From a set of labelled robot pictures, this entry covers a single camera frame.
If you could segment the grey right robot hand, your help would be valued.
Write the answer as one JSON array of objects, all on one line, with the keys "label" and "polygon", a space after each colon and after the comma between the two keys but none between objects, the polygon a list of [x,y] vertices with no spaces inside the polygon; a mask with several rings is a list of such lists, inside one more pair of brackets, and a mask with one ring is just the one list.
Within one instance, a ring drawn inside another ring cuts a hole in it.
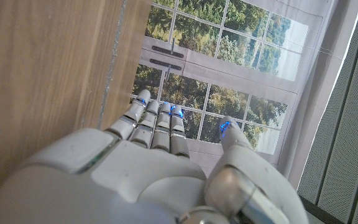
[{"label": "grey right robot hand", "polygon": [[142,90],[108,129],[28,158],[0,186],[0,223],[307,223],[291,184],[230,116],[210,175],[191,161],[183,113]]}]

